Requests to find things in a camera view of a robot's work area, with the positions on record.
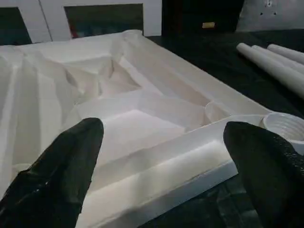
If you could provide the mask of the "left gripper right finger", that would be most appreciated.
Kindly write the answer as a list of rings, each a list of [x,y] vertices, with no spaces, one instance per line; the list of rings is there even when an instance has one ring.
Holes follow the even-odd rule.
[[[228,122],[223,140],[263,226],[302,228],[303,156],[278,134],[246,122]]]

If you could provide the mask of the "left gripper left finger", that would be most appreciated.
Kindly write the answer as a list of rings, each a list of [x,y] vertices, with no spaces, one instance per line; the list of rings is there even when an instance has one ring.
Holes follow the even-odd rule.
[[[73,228],[82,211],[104,136],[99,118],[63,131],[0,202],[3,228]]]

